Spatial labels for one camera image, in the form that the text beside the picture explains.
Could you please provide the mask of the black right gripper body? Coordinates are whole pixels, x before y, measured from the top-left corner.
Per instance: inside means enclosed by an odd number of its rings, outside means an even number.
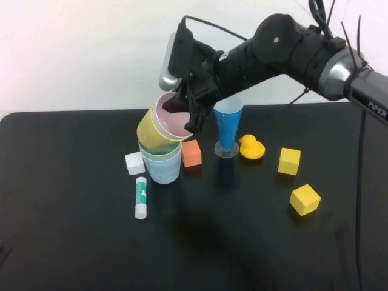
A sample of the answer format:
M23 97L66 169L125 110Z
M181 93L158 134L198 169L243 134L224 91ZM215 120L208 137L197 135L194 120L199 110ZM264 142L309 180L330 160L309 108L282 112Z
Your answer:
M215 50L211 46L194 41L189 73L183 79L178 100L183 107L193 102L193 107L213 107L219 101L219 81L215 67L223 50Z

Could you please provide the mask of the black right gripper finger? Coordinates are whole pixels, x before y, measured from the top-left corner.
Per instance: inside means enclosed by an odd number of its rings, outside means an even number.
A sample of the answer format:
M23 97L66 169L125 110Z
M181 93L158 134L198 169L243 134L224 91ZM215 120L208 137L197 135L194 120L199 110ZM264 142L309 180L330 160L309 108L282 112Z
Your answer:
M185 124L184 128L192 134L199 133L208 115L210 114L210 107L198 104L194 99L188 100L189 106L189 121Z
M169 113L183 113L189 111L187 98L180 93L168 93L168 98L162 108Z

